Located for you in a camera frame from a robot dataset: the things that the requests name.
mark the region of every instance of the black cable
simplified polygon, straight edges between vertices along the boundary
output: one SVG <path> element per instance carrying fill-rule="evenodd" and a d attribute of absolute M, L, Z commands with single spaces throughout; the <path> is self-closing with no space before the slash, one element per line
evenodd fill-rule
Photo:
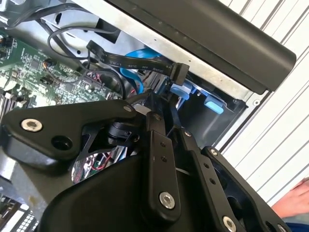
<path fill-rule="evenodd" d="M 71 26 L 71 27 L 64 27 L 64 28 L 61 28 L 61 29 L 58 29 L 56 31 L 54 31 L 52 34 L 49 35 L 48 39 L 47 39 L 47 44 L 48 46 L 50 46 L 50 48 L 55 52 L 57 53 L 58 55 L 62 56 L 62 57 L 65 57 L 65 58 L 72 58 L 71 56 L 66 56 L 66 55 L 63 55 L 59 52 L 57 52 L 51 45 L 51 40 L 54 39 L 54 37 L 66 32 L 66 31 L 69 31 L 69 30 L 87 30 L 87 31 L 93 31 L 93 32 L 98 32 L 98 33 L 104 33 L 104 34 L 114 34 L 116 33 L 118 30 L 115 30 L 115 31 L 107 31 L 107 30 L 103 30 L 103 29 L 98 29 L 98 28 L 92 28 L 92 27 L 80 27 L 80 26 Z"/>
<path fill-rule="evenodd" d="M 89 12 L 88 10 L 84 9 L 83 7 L 74 4 L 74 3 L 64 3 L 57 6 L 47 7 L 45 9 L 39 10 L 33 13 L 29 18 L 27 18 L 24 22 L 29 22 L 33 20 L 37 20 L 43 18 L 48 15 L 64 12 L 67 10 L 76 10 L 76 11 L 84 11 Z"/>
<path fill-rule="evenodd" d="M 118 85 L 120 86 L 120 91 L 121 91 L 122 99 L 125 100 L 126 99 L 126 87 L 125 87 L 124 81 L 120 78 L 118 73 L 115 72 L 112 69 L 99 69 L 98 71 L 95 71 L 94 73 L 104 74 L 104 72 L 112 74 L 112 76 L 110 76 L 110 77 L 117 81 Z"/>
<path fill-rule="evenodd" d="M 106 52 L 101 46 L 92 40 L 87 45 L 87 49 L 95 54 L 102 63 L 115 67 L 150 70 L 166 76 L 170 76 L 173 70 L 172 65 L 157 60 L 126 57 Z"/>
<path fill-rule="evenodd" d="M 52 34 L 54 31 L 45 23 L 43 22 L 41 19 L 36 19 L 35 20 L 46 32 L 47 34 Z M 70 56 L 71 59 L 75 60 L 75 59 L 79 59 L 78 57 L 76 57 L 69 49 L 67 46 L 64 45 L 64 43 L 58 38 L 55 37 L 53 38 L 55 43 L 62 49 L 62 51 L 67 54 L 68 56 Z M 78 65 L 81 65 L 81 62 L 79 61 L 74 61 L 76 62 Z"/>
<path fill-rule="evenodd" d="M 36 20 L 36 22 L 49 34 L 52 35 L 54 32 L 53 30 L 45 23 L 42 22 L 40 19 Z M 80 61 L 79 58 L 76 57 L 64 44 L 63 42 L 57 37 L 53 37 L 53 40 L 55 41 L 55 43 L 63 50 L 63 52 L 65 54 L 68 55 L 69 58 L 73 59 L 74 62 L 76 62 L 82 69 L 84 69 L 84 73 L 80 76 L 80 78 L 78 78 L 77 80 L 73 81 L 73 82 L 65 82 L 62 80 L 59 80 L 57 77 L 55 77 L 50 71 L 49 69 L 45 69 L 47 71 L 47 73 L 57 82 L 62 83 L 62 84 L 73 84 L 78 82 L 79 80 L 81 80 L 86 73 L 88 72 L 93 72 L 93 73 L 102 73 L 102 72 L 111 72 L 113 73 L 113 77 L 116 79 L 117 83 L 120 85 L 120 90 L 121 90 L 121 94 L 123 99 L 126 99 L 126 87 L 125 84 L 123 82 L 123 80 L 120 78 L 119 74 L 117 72 L 115 72 L 112 69 L 100 69 L 100 70 L 90 70 L 89 67 L 86 68 Z M 88 51 L 88 65 L 90 65 L 90 51 Z"/>
<path fill-rule="evenodd" d="M 56 14 L 56 13 L 67 11 L 67 10 L 77 10 L 77 11 L 88 12 L 86 9 L 84 9 L 83 7 L 77 4 L 64 3 L 64 4 L 57 5 L 57 6 L 47 7 L 45 9 L 38 10 L 37 12 L 34 12 L 30 16 L 28 16 L 27 14 L 23 14 L 13 24 L 7 26 L 6 29 L 14 29 L 15 27 L 17 27 L 19 24 L 23 22 L 37 20 L 45 16 Z"/>

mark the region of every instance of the blue plastic tab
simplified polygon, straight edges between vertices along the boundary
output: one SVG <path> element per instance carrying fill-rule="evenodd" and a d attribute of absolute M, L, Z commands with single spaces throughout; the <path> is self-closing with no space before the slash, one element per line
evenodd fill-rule
<path fill-rule="evenodd" d="M 184 82 L 182 86 L 173 84 L 170 88 L 170 91 L 179 97 L 188 100 L 190 98 L 190 93 L 192 90 L 192 85 L 188 82 Z"/>
<path fill-rule="evenodd" d="M 204 105 L 206 107 L 210 108 L 211 110 L 213 110 L 214 112 L 216 112 L 219 115 L 224 112 L 223 102 L 221 102 L 220 100 L 214 98 L 211 95 L 208 95 L 208 97 L 204 101 Z"/>

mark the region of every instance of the green circuit board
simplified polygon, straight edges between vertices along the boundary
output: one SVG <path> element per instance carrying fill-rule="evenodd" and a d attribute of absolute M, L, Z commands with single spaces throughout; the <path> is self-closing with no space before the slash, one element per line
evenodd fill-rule
<path fill-rule="evenodd" d="M 43 67 L 49 57 L 43 52 L 0 32 L 0 90 L 9 97 L 23 100 L 27 107 L 120 99 L 121 96 L 91 76 L 56 63 L 49 68 L 57 78 L 73 84 L 54 81 Z"/>

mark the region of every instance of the black ribbon cable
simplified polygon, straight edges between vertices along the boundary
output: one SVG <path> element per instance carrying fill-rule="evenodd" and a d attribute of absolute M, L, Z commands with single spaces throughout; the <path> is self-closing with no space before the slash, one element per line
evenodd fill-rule
<path fill-rule="evenodd" d="M 189 71 L 189 66 L 186 64 L 174 63 L 170 65 L 152 59 L 126 57 L 109 53 L 92 40 L 88 43 L 87 49 L 95 54 L 100 62 L 104 64 L 124 69 L 149 70 L 161 73 L 169 76 L 177 85 L 183 85 Z"/>

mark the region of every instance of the motherboard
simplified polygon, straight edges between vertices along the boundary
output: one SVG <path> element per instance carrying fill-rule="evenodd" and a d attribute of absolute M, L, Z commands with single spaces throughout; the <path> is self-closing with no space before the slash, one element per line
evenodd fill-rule
<path fill-rule="evenodd" d="M 94 73 L 82 75 L 53 61 L 49 72 L 63 82 L 55 81 L 44 68 L 47 60 L 52 61 L 43 52 L 0 32 L 0 118 L 16 107 L 31 108 L 121 98 L 120 94 L 98 80 Z"/>

